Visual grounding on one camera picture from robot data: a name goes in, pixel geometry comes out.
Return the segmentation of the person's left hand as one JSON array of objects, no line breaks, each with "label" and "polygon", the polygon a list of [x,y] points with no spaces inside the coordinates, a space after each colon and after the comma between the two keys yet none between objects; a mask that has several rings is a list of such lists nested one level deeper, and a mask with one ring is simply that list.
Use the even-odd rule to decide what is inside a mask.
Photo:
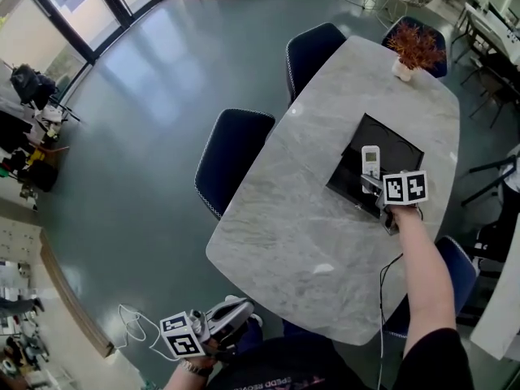
[{"label": "person's left hand", "polygon": [[214,367],[218,362],[215,354],[218,352],[219,343],[214,339],[210,339],[203,345],[203,347],[206,351],[203,356],[191,357],[188,359],[188,361],[201,369],[209,369]]}]

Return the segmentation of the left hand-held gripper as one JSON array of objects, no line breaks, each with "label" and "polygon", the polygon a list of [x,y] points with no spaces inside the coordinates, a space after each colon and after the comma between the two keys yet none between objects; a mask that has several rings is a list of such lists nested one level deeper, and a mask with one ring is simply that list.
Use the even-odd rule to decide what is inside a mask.
[{"label": "left hand-held gripper", "polygon": [[176,358],[208,355],[209,327],[222,327],[214,336],[217,358],[233,358],[242,336],[248,331],[248,318],[254,304],[247,298],[223,301],[206,312],[182,311],[160,321],[161,337]]}]

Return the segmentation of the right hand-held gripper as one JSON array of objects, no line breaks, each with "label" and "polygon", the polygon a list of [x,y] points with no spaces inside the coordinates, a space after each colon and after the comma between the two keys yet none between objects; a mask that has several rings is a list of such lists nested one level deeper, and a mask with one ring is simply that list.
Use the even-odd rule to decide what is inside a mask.
[{"label": "right hand-held gripper", "polygon": [[375,203],[379,208],[379,221],[389,235],[399,231],[390,206],[417,207],[429,198],[425,171],[384,175],[382,180],[361,174],[361,185],[364,193],[379,194]]}]

